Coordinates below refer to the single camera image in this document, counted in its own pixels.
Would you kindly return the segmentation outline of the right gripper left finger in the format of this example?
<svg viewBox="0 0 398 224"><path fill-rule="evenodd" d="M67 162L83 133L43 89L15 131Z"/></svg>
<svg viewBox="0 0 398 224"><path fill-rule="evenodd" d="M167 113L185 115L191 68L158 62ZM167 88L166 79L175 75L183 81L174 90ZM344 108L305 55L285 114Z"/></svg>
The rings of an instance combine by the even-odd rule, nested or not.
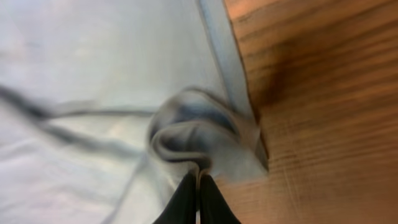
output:
<svg viewBox="0 0 398 224"><path fill-rule="evenodd" d="M196 222L196 177L187 173L178 185L164 211L154 224L195 224Z"/></svg>

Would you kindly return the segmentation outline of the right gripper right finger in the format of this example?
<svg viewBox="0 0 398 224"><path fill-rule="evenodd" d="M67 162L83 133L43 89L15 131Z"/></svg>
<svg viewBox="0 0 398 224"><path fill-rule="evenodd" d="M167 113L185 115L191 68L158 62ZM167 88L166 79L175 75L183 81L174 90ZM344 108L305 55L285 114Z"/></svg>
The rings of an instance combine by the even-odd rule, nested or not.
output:
<svg viewBox="0 0 398 224"><path fill-rule="evenodd" d="M210 175L200 179L201 224L241 224Z"/></svg>

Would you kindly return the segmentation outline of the light blue printed t-shirt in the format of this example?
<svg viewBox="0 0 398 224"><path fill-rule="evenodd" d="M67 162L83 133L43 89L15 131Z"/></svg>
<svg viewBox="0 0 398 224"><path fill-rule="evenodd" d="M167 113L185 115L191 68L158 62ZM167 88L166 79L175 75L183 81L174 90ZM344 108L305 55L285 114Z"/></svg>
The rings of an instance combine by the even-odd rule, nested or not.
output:
<svg viewBox="0 0 398 224"><path fill-rule="evenodd" d="M1 1L1 222L153 223L267 156L223 1Z"/></svg>

